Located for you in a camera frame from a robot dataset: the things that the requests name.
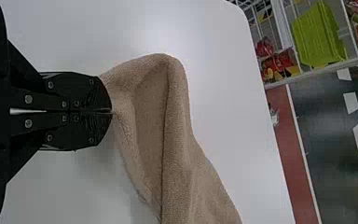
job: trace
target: white table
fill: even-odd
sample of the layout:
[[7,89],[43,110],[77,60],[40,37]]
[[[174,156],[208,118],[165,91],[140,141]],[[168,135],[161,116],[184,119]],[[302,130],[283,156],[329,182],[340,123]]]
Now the white table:
[[[195,135],[244,223],[295,223],[247,20],[223,0],[1,0],[9,39],[38,71],[99,75],[165,52],[184,64]],[[7,186],[0,223],[157,223],[111,133],[38,152]]]

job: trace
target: tan cloth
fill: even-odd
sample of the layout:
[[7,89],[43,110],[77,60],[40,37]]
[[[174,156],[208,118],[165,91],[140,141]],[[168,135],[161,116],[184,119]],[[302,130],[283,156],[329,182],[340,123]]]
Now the tan cloth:
[[161,223],[241,223],[193,135],[179,61],[150,55],[101,80],[114,103],[114,133],[131,181]]

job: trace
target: green plastic bin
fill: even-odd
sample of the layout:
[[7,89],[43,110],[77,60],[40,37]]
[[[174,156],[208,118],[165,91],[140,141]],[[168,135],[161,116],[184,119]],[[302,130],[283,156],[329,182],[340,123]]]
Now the green plastic bin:
[[292,23],[300,61],[313,67],[346,61],[347,51],[337,31],[330,7],[324,1],[313,5]]

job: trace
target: floor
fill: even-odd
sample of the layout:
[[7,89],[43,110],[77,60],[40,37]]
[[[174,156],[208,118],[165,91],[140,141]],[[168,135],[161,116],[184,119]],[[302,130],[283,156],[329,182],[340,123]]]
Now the floor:
[[358,223],[358,68],[290,92],[322,223]]

